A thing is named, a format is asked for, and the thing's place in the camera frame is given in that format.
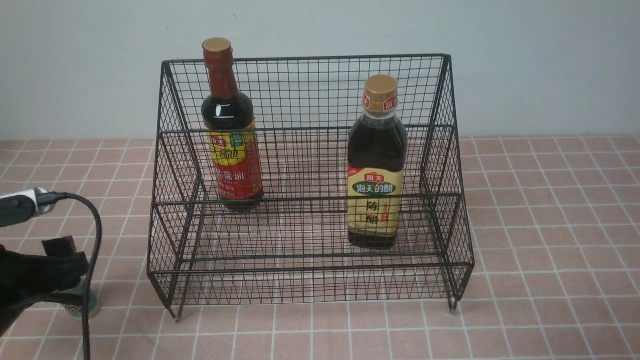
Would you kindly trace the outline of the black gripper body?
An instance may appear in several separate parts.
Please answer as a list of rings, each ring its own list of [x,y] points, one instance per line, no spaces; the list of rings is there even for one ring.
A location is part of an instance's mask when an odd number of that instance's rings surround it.
[[[57,244],[43,244],[46,255],[25,255],[1,246],[1,319],[3,336],[24,310],[38,303],[63,304],[66,296],[57,292],[52,280]]]

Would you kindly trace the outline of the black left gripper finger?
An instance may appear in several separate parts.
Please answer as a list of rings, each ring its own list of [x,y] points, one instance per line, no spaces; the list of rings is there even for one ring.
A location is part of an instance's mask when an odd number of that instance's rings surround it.
[[[78,251],[71,235],[43,240],[46,283],[55,291],[69,291],[83,284],[89,260]]]

